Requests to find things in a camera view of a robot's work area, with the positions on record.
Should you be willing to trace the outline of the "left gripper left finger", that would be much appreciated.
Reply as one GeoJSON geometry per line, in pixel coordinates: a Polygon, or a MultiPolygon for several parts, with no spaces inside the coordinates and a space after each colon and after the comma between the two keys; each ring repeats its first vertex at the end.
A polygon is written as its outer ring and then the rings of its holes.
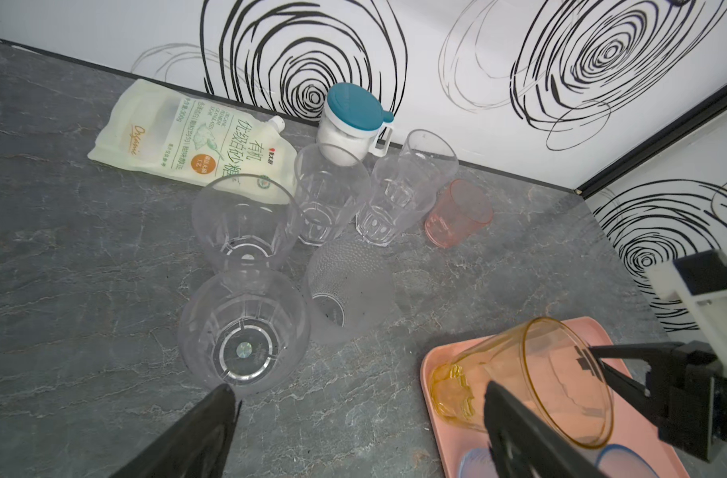
{"type": "Polygon", "coordinates": [[[114,476],[221,477],[240,411],[232,388],[217,386],[114,476]]]}

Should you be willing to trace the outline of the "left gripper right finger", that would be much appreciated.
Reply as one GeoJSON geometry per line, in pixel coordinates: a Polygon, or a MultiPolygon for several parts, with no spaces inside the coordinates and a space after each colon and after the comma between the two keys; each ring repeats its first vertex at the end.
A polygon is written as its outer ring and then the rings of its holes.
{"type": "Polygon", "coordinates": [[[500,477],[604,475],[498,382],[487,384],[484,424],[500,477]]]}

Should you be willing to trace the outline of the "amber glass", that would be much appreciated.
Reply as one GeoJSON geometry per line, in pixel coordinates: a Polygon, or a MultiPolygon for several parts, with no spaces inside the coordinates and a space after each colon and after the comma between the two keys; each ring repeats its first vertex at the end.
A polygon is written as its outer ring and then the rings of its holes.
{"type": "Polygon", "coordinates": [[[427,390],[442,419],[483,431],[489,382],[576,446],[598,449],[612,435],[604,371],[588,344],[560,321],[536,318],[464,350],[431,372],[427,390]]]}

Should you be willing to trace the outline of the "blue glass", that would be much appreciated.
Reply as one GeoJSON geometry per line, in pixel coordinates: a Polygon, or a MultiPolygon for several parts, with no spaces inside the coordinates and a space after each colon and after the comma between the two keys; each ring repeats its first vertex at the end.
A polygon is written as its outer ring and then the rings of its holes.
{"type": "Polygon", "coordinates": [[[610,478],[657,478],[653,468],[637,453],[620,444],[610,444],[596,458],[596,467],[610,478]]]}

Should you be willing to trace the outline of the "clear faceted glass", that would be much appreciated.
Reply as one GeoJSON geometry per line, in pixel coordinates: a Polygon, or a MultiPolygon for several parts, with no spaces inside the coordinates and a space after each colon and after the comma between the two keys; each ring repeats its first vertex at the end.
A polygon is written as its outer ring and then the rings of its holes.
{"type": "Polygon", "coordinates": [[[371,197],[372,184],[365,166],[349,151],[314,143],[295,160],[295,201],[303,222],[300,240],[319,247],[339,237],[371,197]]]}

